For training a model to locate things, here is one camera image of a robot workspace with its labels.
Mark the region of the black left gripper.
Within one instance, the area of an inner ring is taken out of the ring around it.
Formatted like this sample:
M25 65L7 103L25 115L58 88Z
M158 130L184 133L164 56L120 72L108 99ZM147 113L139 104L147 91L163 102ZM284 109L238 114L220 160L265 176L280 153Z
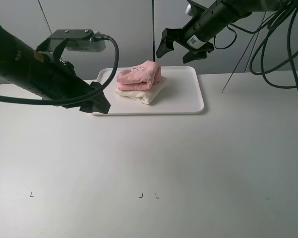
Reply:
M72 103L57 103L66 109L79 107L85 113L98 112L107 114L110 103L100 90L100 83L90 85L76 76L74 66L70 63L50 63L44 61L40 66L39 89L43 100L72 100Z

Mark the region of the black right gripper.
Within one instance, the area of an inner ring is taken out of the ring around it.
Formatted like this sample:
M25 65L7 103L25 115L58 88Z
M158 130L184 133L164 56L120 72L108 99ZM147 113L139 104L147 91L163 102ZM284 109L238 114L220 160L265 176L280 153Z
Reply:
M183 63L203 60L207 57L207 52L214 49L213 44L208 42L213 36L212 27L199 24L176 29L166 28L162 32L162 38L156 50L156 57L159 59L168 52L173 51L173 43L177 42L190 50L183 56Z

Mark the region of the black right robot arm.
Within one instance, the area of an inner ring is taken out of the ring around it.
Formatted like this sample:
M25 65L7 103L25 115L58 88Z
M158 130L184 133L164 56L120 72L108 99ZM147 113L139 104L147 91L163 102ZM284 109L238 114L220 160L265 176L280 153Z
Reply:
M209 40L224 28L254 12L277 12L296 4L298 0L217 0L204 7L189 0L186 14L191 20L182 28L164 29L156 57L173 51L173 43L177 42L188 50L182 58L183 63L205 59L207 53L214 50Z

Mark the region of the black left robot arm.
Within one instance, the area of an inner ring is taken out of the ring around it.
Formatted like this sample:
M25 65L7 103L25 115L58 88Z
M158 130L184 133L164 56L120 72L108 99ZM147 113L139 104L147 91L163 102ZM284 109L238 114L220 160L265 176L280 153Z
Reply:
M104 84L88 84L77 76L70 62L61 60L64 50L101 52L106 40L112 38L91 29L63 29L56 30L33 49L0 24L0 77L40 97L31 100L0 96L0 101L108 113L111 105L103 91L113 76Z

